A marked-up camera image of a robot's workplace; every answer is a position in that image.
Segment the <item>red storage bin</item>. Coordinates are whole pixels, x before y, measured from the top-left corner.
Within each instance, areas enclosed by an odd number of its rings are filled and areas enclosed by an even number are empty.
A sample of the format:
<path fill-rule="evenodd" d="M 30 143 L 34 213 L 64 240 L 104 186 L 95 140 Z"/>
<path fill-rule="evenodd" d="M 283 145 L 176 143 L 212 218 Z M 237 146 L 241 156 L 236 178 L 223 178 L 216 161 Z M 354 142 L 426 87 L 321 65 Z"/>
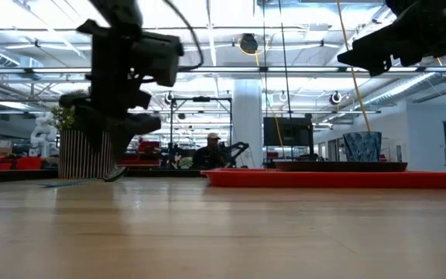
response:
<path fill-rule="evenodd" d="M 134 169 L 157 169 L 160 167 L 160 151 L 161 142 L 142 141 L 136 148 L 127 149 L 118 165 Z"/>

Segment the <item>black metal frame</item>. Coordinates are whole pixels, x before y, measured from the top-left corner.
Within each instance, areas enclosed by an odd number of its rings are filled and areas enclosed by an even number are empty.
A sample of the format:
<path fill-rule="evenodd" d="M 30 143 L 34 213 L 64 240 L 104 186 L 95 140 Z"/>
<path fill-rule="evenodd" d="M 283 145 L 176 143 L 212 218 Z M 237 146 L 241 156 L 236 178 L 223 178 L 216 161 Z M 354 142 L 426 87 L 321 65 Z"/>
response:
<path fill-rule="evenodd" d="M 181 110 L 186 102 L 195 103 L 208 103 L 217 102 L 223 110 L 215 109 L 205 109 L 205 108 L 191 108 L 189 110 Z M 193 115 L 193 114 L 228 114 L 229 120 L 227 122 L 180 122 L 177 125 L 173 122 L 175 115 Z M 175 98 L 172 97 L 170 100 L 170 141 L 168 143 L 168 151 L 170 153 L 171 159 L 175 157 L 175 151 L 178 151 L 179 146 L 173 141 L 173 133 L 175 130 L 182 130 L 190 132 L 193 129 L 206 129 L 210 130 L 212 128 L 218 131 L 226 131 L 228 135 L 229 145 L 226 146 L 223 143 L 219 144 L 221 149 L 220 154 L 225 156 L 225 166 L 232 167 L 235 164 L 236 156 L 232 153 L 235 151 L 234 144 L 232 143 L 232 132 L 233 132 L 233 115 L 232 115 L 232 98 L 216 98 L 208 96 L 197 96 L 192 98 Z"/>

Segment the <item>slatted wooden planter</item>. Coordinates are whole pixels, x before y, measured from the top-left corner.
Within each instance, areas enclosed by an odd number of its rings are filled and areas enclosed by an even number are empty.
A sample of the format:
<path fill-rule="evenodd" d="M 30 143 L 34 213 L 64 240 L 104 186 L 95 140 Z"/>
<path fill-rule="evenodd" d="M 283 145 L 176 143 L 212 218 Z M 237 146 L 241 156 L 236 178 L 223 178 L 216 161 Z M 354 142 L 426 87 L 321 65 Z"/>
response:
<path fill-rule="evenodd" d="M 103 132 L 95 149 L 79 130 L 60 132 L 58 178 L 86 179 L 105 177 L 115 168 L 110 136 Z"/>

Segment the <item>white robot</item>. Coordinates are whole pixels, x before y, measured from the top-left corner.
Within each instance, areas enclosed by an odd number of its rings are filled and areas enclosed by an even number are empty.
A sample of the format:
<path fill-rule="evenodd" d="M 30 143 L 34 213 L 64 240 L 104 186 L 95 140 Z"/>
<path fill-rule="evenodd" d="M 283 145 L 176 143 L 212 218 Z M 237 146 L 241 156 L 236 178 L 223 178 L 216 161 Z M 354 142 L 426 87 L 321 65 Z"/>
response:
<path fill-rule="evenodd" d="M 56 151 L 57 128 L 52 112 L 38 115 L 35 120 L 35 128 L 30 136 L 30 157 L 50 157 Z"/>

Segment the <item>white column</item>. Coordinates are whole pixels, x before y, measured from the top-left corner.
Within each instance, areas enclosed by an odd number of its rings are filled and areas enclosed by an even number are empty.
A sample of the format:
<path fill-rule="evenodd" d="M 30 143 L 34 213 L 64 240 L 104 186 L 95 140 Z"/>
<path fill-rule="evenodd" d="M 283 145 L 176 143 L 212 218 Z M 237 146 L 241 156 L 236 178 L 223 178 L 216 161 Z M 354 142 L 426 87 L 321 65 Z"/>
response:
<path fill-rule="evenodd" d="M 249 144 L 238 165 L 262 166 L 262 90 L 259 79 L 234 81 L 232 96 L 233 136 L 236 142 Z"/>

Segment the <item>blue patterned cup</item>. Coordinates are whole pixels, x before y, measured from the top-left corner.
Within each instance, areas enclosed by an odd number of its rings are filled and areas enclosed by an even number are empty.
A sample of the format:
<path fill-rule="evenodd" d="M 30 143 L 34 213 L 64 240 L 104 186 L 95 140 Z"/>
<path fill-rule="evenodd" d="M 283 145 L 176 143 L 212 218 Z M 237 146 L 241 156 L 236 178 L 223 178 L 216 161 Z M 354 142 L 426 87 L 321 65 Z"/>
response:
<path fill-rule="evenodd" d="M 382 133 L 362 131 L 344 133 L 343 140 L 347 161 L 378 162 L 381 152 Z"/>

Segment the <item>person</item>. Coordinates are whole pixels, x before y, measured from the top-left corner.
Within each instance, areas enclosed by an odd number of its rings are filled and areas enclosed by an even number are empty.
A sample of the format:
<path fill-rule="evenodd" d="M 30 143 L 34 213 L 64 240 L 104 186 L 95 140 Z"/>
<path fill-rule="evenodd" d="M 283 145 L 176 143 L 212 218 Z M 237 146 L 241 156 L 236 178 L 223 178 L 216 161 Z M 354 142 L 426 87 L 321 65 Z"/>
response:
<path fill-rule="evenodd" d="M 225 159 L 218 147 L 219 140 L 217 133 L 207 135 L 207 146 L 198 149 L 192 158 L 193 169 L 211 170 L 225 165 Z"/>

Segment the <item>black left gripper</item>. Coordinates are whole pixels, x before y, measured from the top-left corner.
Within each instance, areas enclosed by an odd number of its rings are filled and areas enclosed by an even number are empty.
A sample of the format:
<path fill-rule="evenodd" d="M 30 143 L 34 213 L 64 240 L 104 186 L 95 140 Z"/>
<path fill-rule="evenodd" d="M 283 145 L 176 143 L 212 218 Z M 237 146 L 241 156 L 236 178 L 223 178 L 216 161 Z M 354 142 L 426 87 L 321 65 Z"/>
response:
<path fill-rule="evenodd" d="M 92 35 L 90 96 L 83 91 L 62 95 L 59 106 L 74 111 L 74 126 L 87 138 L 94 152 L 102 145 L 105 117 L 125 116 L 129 109 L 147 109 L 151 96 L 139 90 L 142 75 L 131 63 L 132 40 L 114 28 L 100 27 L 88 19 L 77 27 Z M 132 138 L 161 128 L 161 119 L 149 114 L 128 114 L 124 119 L 109 119 L 108 133 L 116 160 L 124 157 Z"/>

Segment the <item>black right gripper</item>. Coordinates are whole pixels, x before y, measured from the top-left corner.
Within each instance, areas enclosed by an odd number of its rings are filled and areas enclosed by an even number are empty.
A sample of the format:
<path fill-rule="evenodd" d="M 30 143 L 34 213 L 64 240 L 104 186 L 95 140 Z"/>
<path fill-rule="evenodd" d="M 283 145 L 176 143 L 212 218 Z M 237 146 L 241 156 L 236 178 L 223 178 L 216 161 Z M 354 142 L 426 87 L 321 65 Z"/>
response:
<path fill-rule="evenodd" d="M 340 63 L 375 77 L 390 70 L 393 54 L 404 67 L 446 55 L 446 0 L 385 0 L 385 4 L 396 15 L 394 36 L 362 37 L 351 50 L 337 55 Z"/>

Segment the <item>black monitor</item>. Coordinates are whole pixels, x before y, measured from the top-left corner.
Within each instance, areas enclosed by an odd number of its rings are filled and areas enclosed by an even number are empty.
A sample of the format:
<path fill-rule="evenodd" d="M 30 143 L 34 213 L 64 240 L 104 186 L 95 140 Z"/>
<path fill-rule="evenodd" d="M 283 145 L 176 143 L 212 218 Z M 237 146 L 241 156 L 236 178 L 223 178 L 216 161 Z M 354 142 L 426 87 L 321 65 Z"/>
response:
<path fill-rule="evenodd" d="M 265 117 L 263 141 L 265 146 L 310 146 L 313 140 L 312 121 L 306 118 Z"/>

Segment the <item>red tray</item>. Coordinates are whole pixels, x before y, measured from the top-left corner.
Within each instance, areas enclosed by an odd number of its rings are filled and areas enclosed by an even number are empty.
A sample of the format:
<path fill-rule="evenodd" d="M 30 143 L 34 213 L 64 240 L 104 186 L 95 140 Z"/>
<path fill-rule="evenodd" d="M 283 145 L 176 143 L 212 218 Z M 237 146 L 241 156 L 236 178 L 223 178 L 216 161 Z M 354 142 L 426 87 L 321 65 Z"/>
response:
<path fill-rule="evenodd" d="M 446 189 L 446 172 L 286 172 L 265 169 L 203 170 L 209 185 L 227 188 Z"/>

